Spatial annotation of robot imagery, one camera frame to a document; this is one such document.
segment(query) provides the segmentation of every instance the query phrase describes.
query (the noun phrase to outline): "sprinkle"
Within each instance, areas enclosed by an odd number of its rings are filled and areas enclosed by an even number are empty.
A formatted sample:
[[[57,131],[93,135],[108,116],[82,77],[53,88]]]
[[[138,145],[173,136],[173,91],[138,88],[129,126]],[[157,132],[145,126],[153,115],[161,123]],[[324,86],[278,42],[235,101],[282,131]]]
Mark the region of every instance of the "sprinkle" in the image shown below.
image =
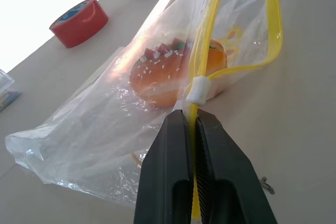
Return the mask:
[[[143,55],[143,56],[140,57],[140,61],[141,61],[141,62],[145,62],[146,60],[147,60],[147,58],[146,58],[145,55]]]
[[[193,48],[194,43],[191,42],[191,41],[188,41],[188,42],[187,42],[187,46],[188,46],[188,48]]]
[[[160,57],[160,53],[155,51],[155,53],[153,53],[154,59],[157,59],[158,57]]]
[[[168,57],[171,56],[172,54],[173,54],[173,51],[170,50],[169,52],[165,53],[164,56],[165,56],[166,58],[168,58]]]

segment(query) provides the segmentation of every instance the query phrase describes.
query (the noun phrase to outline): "red tape roll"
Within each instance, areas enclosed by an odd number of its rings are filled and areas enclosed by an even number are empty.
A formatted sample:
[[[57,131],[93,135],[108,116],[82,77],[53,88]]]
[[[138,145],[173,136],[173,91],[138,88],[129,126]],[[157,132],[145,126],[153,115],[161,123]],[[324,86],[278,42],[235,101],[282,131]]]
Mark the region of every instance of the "red tape roll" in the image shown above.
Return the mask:
[[[108,20],[97,0],[85,0],[59,17],[49,29],[70,48],[91,38]]]

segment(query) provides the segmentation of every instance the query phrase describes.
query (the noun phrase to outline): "plastic bag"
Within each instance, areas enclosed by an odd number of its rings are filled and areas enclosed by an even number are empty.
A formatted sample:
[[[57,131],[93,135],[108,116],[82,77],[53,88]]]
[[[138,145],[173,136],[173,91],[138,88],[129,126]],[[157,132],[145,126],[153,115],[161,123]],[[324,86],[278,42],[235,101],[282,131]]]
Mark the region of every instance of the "plastic bag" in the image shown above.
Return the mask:
[[[209,67],[211,38],[225,51],[220,68]],[[176,0],[93,86],[45,124],[6,137],[7,149],[44,183],[134,204],[141,162],[172,111],[160,99],[183,100],[192,126],[197,104],[185,97],[194,77],[209,75],[213,97],[271,62],[281,40],[277,0]]]

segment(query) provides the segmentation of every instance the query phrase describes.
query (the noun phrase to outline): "bread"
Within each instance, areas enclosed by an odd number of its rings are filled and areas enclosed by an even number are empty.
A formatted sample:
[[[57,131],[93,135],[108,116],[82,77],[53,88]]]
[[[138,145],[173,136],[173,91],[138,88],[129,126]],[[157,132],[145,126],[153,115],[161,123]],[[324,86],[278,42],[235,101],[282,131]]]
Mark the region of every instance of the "bread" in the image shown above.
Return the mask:
[[[154,50],[146,48],[134,64],[130,85],[143,100],[158,107],[173,106],[184,91],[188,63],[193,43],[174,39]],[[227,67],[223,46],[211,40],[206,75]]]

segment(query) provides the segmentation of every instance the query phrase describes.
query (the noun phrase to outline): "clear plastic bag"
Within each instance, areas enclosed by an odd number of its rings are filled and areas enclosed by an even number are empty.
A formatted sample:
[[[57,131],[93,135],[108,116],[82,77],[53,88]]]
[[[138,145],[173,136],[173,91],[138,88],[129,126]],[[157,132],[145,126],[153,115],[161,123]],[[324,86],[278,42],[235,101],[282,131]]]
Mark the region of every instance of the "clear plastic bag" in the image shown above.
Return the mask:
[[[45,124],[6,137],[7,149],[44,183],[134,204],[141,162],[172,111],[172,100],[162,99],[183,100],[192,124],[197,105],[184,100],[194,77],[208,76],[214,97],[271,62],[281,47],[279,7],[273,1],[176,0],[93,86]],[[211,56],[211,38],[225,52],[223,64],[212,68],[208,56],[217,58]]]

